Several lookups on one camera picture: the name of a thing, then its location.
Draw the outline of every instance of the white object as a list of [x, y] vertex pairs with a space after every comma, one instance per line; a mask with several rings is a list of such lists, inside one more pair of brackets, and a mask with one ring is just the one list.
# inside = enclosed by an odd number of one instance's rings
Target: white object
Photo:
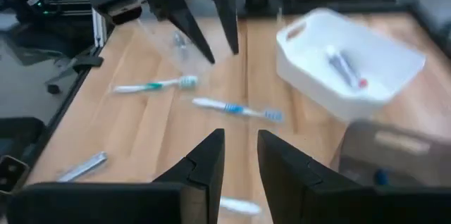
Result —
[[246, 215], [256, 215], [261, 212], [260, 206], [244, 200], [231, 199], [227, 197], [221, 197], [219, 206], [230, 211], [234, 211]]
[[113, 89], [114, 93], [135, 93], [141, 91], [158, 90], [171, 85], [178, 85], [181, 89], [190, 89], [197, 86], [198, 78], [193, 75], [182, 76], [178, 79], [164, 80], [160, 82], [150, 82], [143, 85], [125, 85], [117, 86]]
[[[419, 52], [322, 8], [279, 31], [277, 43], [279, 76], [343, 121], [368, 117], [387, 104], [426, 60]], [[367, 87], [352, 91], [330, 66], [328, 46], [346, 53]]]

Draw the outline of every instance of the blue and white toothbrush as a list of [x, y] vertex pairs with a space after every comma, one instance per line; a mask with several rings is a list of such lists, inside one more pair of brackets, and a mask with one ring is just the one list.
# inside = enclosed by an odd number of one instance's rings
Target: blue and white toothbrush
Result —
[[252, 109], [241, 106], [238, 104], [229, 104], [222, 101], [216, 101], [208, 98], [194, 98], [192, 103], [205, 107], [205, 108], [214, 108], [220, 111], [225, 111], [226, 113], [244, 115], [244, 116], [253, 116], [257, 118], [266, 118], [270, 121], [281, 123], [283, 122], [283, 113], [281, 111], [265, 109], [262, 112], [253, 111]]
[[178, 85], [180, 88], [189, 89], [197, 86], [197, 76], [187, 75], [178, 79], [164, 80], [160, 82], [150, 82], [143, 85], [117, 86], [113, 89], [114, 93], [135, 93], [141, 91], [151, 91], [162, 89], [171, 85]]

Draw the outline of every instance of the white plastic bin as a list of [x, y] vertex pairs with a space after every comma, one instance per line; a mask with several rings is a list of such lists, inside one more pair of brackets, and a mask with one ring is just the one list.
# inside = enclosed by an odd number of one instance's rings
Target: white plastic bin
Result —
[[[426, 60], [419, 52], [322, 8], [279, 31], [277, 43], [279, 76], [346, 122], [368, 117], [387, 104]], [[327, 46], [343, 50], [368, 87], [350, 88], [330, 66]]]

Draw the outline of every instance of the toothbrush head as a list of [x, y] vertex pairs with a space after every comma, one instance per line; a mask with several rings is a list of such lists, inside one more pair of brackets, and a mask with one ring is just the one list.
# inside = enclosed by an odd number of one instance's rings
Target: toothbrush head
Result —
[[282, 123], [284, 121], [284, 115], [282, 111], [277, 111], [277, 110], [273, 110], [273, 109], [266, 109], [263, 112], [263, 116], [268, 119], [271, 120], [275, 123]]
[[197, 82], [198, 82], [197, 76], [193, 75], [182, 76], [178, 80], [178, 86], [180, 88], [193, 88], [197, 86]]

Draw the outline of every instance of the wooden tabletop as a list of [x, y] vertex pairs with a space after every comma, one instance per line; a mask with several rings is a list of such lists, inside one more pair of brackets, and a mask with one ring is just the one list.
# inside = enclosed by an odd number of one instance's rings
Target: wooden tabletop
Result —
[[[407, 14], [350, 17], [427, 57], [423, 71], [373, 119], [449, 137], [450, 61]], [[257, 161], [257, 130], [270, 130], [329, 165], [346, 128], [346, 124], [277, 76], [275, 36], [279, 28], [280, 23], [274, 19], [240, 21], [240, 54], [217, 63], [205, 75], [207, 83], [193, 92], [169, 88], [117, 95], [110, 93], [112, 86], [181, 75], [157, 54], [136, 22], [118, 26], [100, 54], [105, 58], [103, 66], [92, 69], [87, 76], [27, 183], [55, 180], [100, 151], [109, 155], [106, 166], [78, 181], [149, 182], [213, 130], [224, 128], [222, 194], [255, 201], [264, 212], [246, 217], [221, 210], [219, 223], [270, 223]], [[229, 116], [197, 108], [186, 96], [279, 108], [285, 112], [286, 121], [274, 125], [256, 118]]]

